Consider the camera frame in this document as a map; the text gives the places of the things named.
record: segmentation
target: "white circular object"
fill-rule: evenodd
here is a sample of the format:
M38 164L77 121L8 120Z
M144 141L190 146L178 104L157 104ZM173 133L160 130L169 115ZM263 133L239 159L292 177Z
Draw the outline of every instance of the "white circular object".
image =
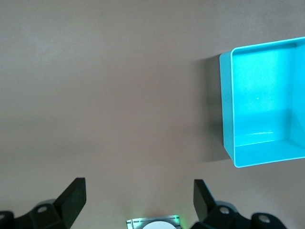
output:
M168 222L155 221L147 224L143 229L176 229L176 228Z
M46 207L46 206L42 206L42 207L40 207L38 210L37 210L37 212L38 213L42 213L42 212L44 212L44 211L46 211L48 208Z
M270 219L268 216L265 216L265 215L259 215L258 217L262 222L264 223L270 223Z

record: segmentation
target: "cyan box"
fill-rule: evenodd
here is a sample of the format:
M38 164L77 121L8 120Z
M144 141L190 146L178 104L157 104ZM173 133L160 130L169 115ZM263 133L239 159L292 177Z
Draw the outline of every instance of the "cyan box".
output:
M305 157L305 37L220 55L224 147L236 167Z

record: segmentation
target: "gray tabletop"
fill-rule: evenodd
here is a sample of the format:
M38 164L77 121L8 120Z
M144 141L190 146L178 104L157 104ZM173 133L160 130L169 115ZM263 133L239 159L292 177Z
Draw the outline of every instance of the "gray tabletop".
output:
M305 2L0 2L0 208L20 216L86 177L74 229L198 218L193 180L245 217L305 228L305 160L235 168L219 54L304 36Z

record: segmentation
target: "table surface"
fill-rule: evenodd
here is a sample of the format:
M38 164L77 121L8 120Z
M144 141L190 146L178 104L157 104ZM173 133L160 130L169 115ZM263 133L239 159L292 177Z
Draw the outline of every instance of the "table surface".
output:
M86 177L72 228L198 218L193 180L245 217L305 228L305 160L235 168L219 54L304 36L305 2L0 2L0 206L20 216Z

